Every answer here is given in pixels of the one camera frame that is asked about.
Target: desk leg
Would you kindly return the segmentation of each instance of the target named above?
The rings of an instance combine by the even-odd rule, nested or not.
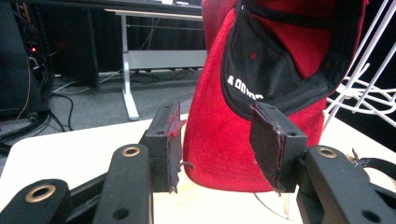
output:
[[[126,34],[126,16],[121,15],[121,29],[122,29],[122,60],[123,60],[123,75],[124,87],[122,94],[124,97],[126,110],[128,111],[128,118],[131,121],[139,119],[136,105],[134,104],[134,97],[131,94],[131,83],[129,79],[129,59],[128,59],[128,41]]]

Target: table surface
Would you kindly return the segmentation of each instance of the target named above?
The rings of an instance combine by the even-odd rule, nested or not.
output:
[[[20,189],[37,180],[59,178],[72,189],[105,173],[114,150],[138,143],[149,125],[150,120],[141,120],[21,140],[12,148],[0,178],[0,210]],[[338,119],[330,123],[320,143],[348,154],[354,147],[361,157],[396,163],[395,153]],[[387,177],[376,172],[371,176],[377,184],[396,191]],[[207,189],[192,183],[183,171],[179,177],[178,194],[154,193],[156,223],[296,223],[300,219],[295,194],[260,193],[265,207],[252,193]],[[290,220],[283,218],[285,207]]]

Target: red fabric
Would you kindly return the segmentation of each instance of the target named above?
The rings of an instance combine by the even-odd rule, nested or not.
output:
[[[244,192],[272,190],[255,161],[249,143],[250,121],[241,119],[227,106],[221,92],[220,71],[228,34],[233,27],[236,0],[204,0],[203,16],[208,56],[191,104],[184,138],[183,160],[188,177],[195,183],[212,189]],[[315,8],[319,15],[333,12],[333,0],[297,1]],[[262,1],[267,7],[283,8],[297,13],[301,6],[295,0]],[[315,16],[311,11],[303,15]],[[329,31],[313,30],[261,21],[285,45],[303,77],[313,75],[329,47]],[[317,145],[322,132],[326,99],[290,116],[308,136],[308,145]]]

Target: red cap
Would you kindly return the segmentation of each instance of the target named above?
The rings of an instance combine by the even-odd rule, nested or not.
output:
[[[260,101],[278,107],[305,132],[307,144],[316,145],[325,97],[344,77],[357,46],[361,0],[326,1],[332,4],[313,14],[305,13],[307,4],[277,1],[287,5],[282,10],[271,2],[238,1],[211,44],[183,148],[183,160],[194,166],[186,173],[201,186],[272,190],[250,147],[249,106]],[[204,22],[207,11],[203,5]]]

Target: gray carpet floor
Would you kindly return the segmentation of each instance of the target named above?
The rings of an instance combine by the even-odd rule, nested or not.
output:
[[[133,74],[131,92],[140,120],[153,119],[161,106],[176,102],[180,102],[182,114],[188,113],[200,73],[200,70],[176,70]],[[77,85],[70,85],[59,90],[65,84],[70,83],[70,80],[65,77],[54,79],[53,90],[73,101],[70,119],[73,130],[130,122],[121,92],[123,86],[121,76],[115,73],[101,74],[102,80],[110,77],[111,79],[101,83],[99,91]],[[49,100],[49,108],[62,124],[67,125],[71,109],[71,104],[67,99],[52,96]],[[0,135],[22,128],[29,123],[27,118],[0,121]],[[8,141],[7,144],[13,145],[26,137],[59,132],[61,132],[60,125],[52,119],[50,123],[42,125],[36,131]],[[0,174],[6,162],[7,158],[0,158]]]

